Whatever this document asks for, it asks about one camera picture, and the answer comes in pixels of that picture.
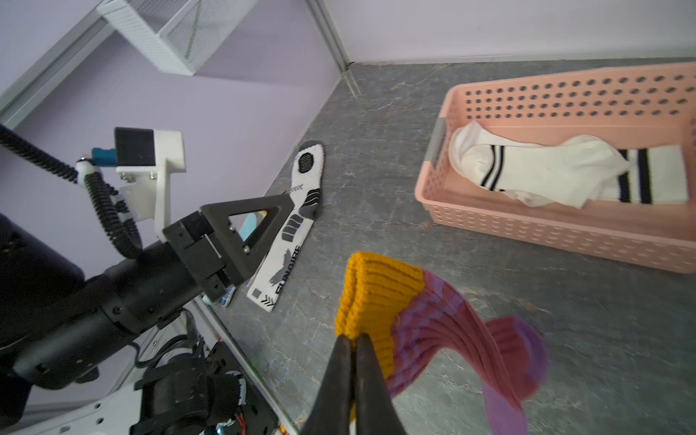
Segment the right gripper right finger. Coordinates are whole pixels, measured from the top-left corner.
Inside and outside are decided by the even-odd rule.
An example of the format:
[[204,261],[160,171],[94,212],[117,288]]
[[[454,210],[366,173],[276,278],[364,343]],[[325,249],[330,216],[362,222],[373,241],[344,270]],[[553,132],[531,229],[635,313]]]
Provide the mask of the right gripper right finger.
[[406,434],[393,407],[373,342],[367,333],[362,333],[356,344],[355,411],[357,434]]

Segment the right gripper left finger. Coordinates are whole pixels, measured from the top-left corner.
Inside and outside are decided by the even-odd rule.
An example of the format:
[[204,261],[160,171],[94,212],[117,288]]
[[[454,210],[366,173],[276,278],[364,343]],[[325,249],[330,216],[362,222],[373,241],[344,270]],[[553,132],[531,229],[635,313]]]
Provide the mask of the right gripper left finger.
[[353,347],[345,335],[333,346],[315,404],[301,434],[350,433],[353,401]]

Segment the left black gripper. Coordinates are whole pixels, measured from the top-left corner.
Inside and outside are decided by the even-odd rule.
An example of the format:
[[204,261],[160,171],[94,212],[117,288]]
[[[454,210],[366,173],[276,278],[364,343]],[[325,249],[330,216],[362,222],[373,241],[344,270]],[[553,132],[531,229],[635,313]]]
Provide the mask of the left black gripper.
[[[255,274],[294,206],[289,194],[214,203],[167,226],[163,243],[90,282],[101,300],[81,317],[81,332],[137,337],[201,293],[220,299]],[[233,221],[261,211],[266,215],[243,239]]]

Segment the magenta purple yellow-cuff sock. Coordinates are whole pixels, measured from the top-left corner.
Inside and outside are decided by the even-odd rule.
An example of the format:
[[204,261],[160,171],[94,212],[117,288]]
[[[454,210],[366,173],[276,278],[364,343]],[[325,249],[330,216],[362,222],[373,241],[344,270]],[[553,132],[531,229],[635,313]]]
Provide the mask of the magenta purple yellow-cuff sock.
[[494,434],[526,434],[523,403],[547,377],[547,348],[524,320],[480,319],[467,299],[430,271],[365,252],[348,260],[335,319],[353,344],[369,335],[391,398],[441,349],[458,353],[482,382]]

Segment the white sock two black stripes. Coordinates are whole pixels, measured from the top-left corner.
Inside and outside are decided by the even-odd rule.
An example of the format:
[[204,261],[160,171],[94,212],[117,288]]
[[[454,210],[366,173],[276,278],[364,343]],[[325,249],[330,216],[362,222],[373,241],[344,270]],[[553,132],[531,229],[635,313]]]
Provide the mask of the white sock two black stripes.
[[629,204],[674,205],[689,201],[682,147],[619,150],[629,170],[604,183],[592,200]]

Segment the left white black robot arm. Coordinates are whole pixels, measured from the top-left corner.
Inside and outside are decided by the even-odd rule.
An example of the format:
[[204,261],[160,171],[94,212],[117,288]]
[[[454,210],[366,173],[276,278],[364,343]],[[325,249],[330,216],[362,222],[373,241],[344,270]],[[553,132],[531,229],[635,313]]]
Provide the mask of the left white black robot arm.
[[90,381],[100,363],[192,299],[218,300],[245,283],[293,210],[286,195],[213,203],[170,218],[170,177],[186,169],[175,130],[118,127],[111,150],[68,164],[9,128],[2,146],[85,189],[121,262],[86,278],[66,257],[1,220],[1,425],[29,394]]

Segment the white sport sock left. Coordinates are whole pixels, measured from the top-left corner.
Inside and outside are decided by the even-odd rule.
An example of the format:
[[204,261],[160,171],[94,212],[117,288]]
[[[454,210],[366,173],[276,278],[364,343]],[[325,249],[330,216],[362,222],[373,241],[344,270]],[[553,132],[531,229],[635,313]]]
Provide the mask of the white sport sock left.
[[251,280],[246,296],[268,313],[275,308],[321,205],[324,144],[307,141],[295,156],[289,192],[294,206]]

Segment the pink perforated plastic basket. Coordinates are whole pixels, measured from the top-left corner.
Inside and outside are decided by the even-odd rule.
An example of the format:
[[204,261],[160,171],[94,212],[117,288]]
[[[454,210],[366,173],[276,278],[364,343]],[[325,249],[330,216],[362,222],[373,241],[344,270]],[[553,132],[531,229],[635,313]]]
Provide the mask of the pink perforated plastic basket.
[[415,196],[437,223],[695,270],[695,66],[457,85]]

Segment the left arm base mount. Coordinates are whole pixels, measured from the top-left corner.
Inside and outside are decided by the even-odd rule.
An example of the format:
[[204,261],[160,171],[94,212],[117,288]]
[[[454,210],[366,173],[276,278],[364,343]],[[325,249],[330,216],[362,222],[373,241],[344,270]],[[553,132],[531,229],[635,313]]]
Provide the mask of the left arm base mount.
[[286,425],[242,358],[222,340],[206,345],[190,311],[185,327],[142,377],[101,400],[21,429],[23,434],[282,434]]

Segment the white mesh wall basket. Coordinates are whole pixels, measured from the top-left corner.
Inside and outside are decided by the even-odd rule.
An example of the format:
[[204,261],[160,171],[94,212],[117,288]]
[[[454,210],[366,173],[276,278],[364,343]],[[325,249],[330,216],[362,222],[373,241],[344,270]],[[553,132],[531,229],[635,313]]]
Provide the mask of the white mesh wall basket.
[[194,76],[257,0],[112,0],[97,7],[123,38],[165,74]]

